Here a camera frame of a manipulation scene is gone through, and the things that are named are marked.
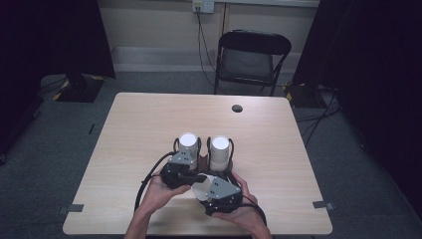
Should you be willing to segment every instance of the baseboard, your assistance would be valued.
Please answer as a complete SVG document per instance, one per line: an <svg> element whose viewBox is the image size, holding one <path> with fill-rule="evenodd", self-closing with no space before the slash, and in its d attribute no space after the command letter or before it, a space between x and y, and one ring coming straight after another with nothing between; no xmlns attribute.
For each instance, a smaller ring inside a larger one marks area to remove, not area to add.
<svg viewBox="0 0 422 239"><path fill-rule="evenodd" d="M201 52L202 66L198 50L110 47L116 72L212 72L210 61L214 64L216 51ZM294 73L301 53L290 53L282 67L282 73Z"/></svg>

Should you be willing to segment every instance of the black cable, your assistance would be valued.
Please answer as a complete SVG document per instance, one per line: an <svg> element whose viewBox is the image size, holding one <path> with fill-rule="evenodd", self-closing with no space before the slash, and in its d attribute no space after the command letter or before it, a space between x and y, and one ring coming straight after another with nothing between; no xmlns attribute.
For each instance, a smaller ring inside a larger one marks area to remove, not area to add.
<svg viewBox="0 0 422 239"><path fill-rule="evenodd" d="M174 143L173 143L173 151L177 151L176 149L176 144L177 144L177 148L179 148L180 144L179 144L179 138L177 138Z"/></svg>
<svg viewBox="0 0 422 239"><path fill-rule="evenodd" d="M326 110L323 112L323 114L320 116L320 118L316 122L314 122L315 126L314 126L313 130L311 131L310 136L308 137L307 142L305 143L305 147L308 147L308 143L310 143L311 137L313 136L315 130L317 129L317 125L320 123L320 121L322 119L325 118L326 112L329 110L329 108L332 105L332 102L334 101L334 96L335 96L335 94L332 94L331 100L329 101L329 104L326 107Z"/></svg>
<svg viewBox="0 0 422 239"><path fill-rule="evenodd" d="M234 205L218 205L219 208L239 208L239 207L252 207L257 210L258 214L260 214L261 218L263 219L264 224L267 226L267 217L264 213L264 210L258 206L257 204L234 204Z"/></svg>
<svg viewBox="0 0 422 239"><path fill-rule="evenodd" d="M44 91L44 92L42 92L42 93L37 94L37 96L38 96L38 97L40 97L40 96L42 96L42 95L45 95L46 93L50 93L50 92L52 92L52 91L55 91L56 89L58 89L60 86L62 86L62 85L65 83L66 79L67 79L67 78L66 78L66 77L64 77L63 79L60 79L60 80L54 81L53 83L49 83L49 84L47 84L46 86L43 86L43 87L41 88L41 90L42 90L42 89L44 89L44 88L46 88L46 87L48 87L48 86L50 86L50 85L52 85L52 84L55 84L55 83L57 83L57 82L62 82L61 84L59 84L58 86L56 86L56 87L54 87L54 88L52 88L52 89L50 89L50 90L47 90L47 91Z"/></svg>
<svg viewBox="0 0 422 239"><path fill-rule="evenodd" d="M247 197L247 196L245 196L245 195L243 195L243 197L245 197L246 199L248 199L250 202L252 202L252 203L254 203L254 205L257 205L258 206L258 204L257 203L255 203L251 198L249 198L249 197Z"/></svg>
<svg viewBox="0 0 422 239"><path fill-rule="evenodd" d="M331 113L325 114L323 117L324 118L331 117L331 116L335 115L336 113L338 113L340 110L341 110L341 107L337 107L334 111L332 111ZM297 119L296 122L318 120L319 118L320 117L306 117L306 118Z"/></svg>
<svg viewBox="0 0 422 239"><path fill-rule="evenodd" d="M162 160L164 160L166 157L170 155L174 155L175 151L167 152L164 154L158 161L155 163L155 165L152 167L152 169L149 171L149 173L146 175L145 179L143 179L142 183L140 184L139 190L137 191L136 200L134 202L134 211L139 207L140 198L142 197L143 190L145 190L146 185L148 184L149 180L153 176L152 173L154 173L157 166L161 163Z"/></svg>
<svg viewBox="0 0 422 239"><path fill-rule="evenodd" d="M308 130L309 130L311 127L313 127L316 123L317 123L317 122L315 121L315 122L313 122L311 125L309 125L307 128L305 128L305 131L304 131L303 133L301 133L301 136L305 136L305 135L307 134Z"/></svg>
<svg viewBox="0 0 422 239"><path fill-rule="evenodd" d="M198 137L198 151L196 152L196 161L199 161L200 153L201 153L202 141L201 138Z"/></svg>
<svg viewBox="0 0 422 239"><path fill-rule="evenodd" d="M232 138L229 138L229 142L232 144L232 151L230 152L229 163L227 164L227 168L229 168L229 166L232 162L233 152L235 151L235 143L233 142Z"/></svg>
<svg viewBox="0 0 422 239"><path fill-rule="evenodd" d="M64 77L64 78L62 78L62 79L59 79L59 80L56 80L56 81L53 81L53 82L51 82L51 83L47 84L46 86L41 87L41 90L42 90L42 89L44 89L44 88L46 88L46 87L48 87L48 86L50 86L50 85L53 85L53 84L55 84L55 83L57 83L57 82L62 82L62 81L63 81L63 80L65 80L65 79L66 79L66 77Z"/></svg>
<svg viewBox="0 0 422 239"><path fill-rule="evenodd" d="M225 29L224 27L226 26L226 12L227 12L227 3L224 3L224 13L223 13L223 27L221 29L221 36L223 36Z"/></svg>
<svg viewBox="0 0 422 239"><path fill-rule="evenodd" d="M208 55L208 49L207 49L207 45L206 45L206 42L205 42L204 32L202 30L201 17L200 17L200 13L198 11L198 8L196 8L196 16L198 17L198 26L199 26L199 29L198 29L199 61L201 62L201 68L202 68L202 72L204 73L205 78L207 79L208 83L214 88L214 84L209 80L209 78L208 78L208 76L207 76L207 74L205 72L205 69L204 69L204 64L202 62L202 54L201 54L201 33L202 33L202 38L203 38L203 41L204 41L204 45L205 45L205 50L206 50L206 53L207 53L208 61L209 61L210 65L211 65L212 69L216 73L216 70L212 66L211 60L210 60L209 55ZM221 90L220 87L217 87L217 89L220 90L220 92L222 92L223 94L229 95L225 91Z"/></svg>

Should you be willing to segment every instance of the electrical outlet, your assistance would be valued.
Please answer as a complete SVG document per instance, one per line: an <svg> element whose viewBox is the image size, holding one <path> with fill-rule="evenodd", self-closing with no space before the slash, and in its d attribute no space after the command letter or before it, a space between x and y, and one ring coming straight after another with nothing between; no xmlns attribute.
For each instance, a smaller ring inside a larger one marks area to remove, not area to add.
<svg viewBox="0 0 422 239"><path fill-rule="evenodd" d="M204 8L204 1L192 1L192 11L196 12L203 12Z"/></svg>
<svg viewBox="0 0 422 239"><path fill-rule="evenodd" d="M214 13L214 2L212 1L192 1L192 11L194 13Z"/></svg>

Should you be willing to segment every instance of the black round object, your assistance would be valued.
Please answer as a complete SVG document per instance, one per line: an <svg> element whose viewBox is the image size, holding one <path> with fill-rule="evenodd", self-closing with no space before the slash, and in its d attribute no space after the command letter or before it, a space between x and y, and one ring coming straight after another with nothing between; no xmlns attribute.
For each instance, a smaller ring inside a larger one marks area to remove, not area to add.
<svg viewBox="0 0 422 239"><path fill-rule="evenodd" d="M240 113L243 110L243 108L239 105L233 105L232 106L232 111L235 113Z"/></svg>

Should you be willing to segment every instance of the white cup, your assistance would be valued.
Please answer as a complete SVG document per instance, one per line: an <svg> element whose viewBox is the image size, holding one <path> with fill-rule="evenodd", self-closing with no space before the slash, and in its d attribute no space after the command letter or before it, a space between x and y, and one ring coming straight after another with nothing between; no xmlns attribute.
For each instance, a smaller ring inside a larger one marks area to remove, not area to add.
<svg viewBox="0 0 422 239"><path fill-rule="evenodd" d="M198 175L205 175L207 179L204 182L195 182L192 184L192 191L195 197L200 201L208 200L208 189L211 186L212 181L214 180L215 176L207 175L205 173L199 173Z"/></svg>
<svg viewBox="0 0 422 239"><path fill-rule="evenodd" d="M213 163L214 165L226 164L227 166L229 161L229 145L229 138L226 136L215 136L211 140L211 170L214 170L212 169Z"/></svg>
<svg viewBox="0 0 422 239"><path fill-rule="evenodd" d="M213 171L224 171L229 165L229 160L223 163L210 162L210 169Z"/></svg>
<svg viewBox="0 0 422 239"><path fill-rule="evenodd" d="M188 150L192 156L193 163L189 169L195 169L198 165L198 137L195 133L186 132L179 138L179 149Z"/></svg>

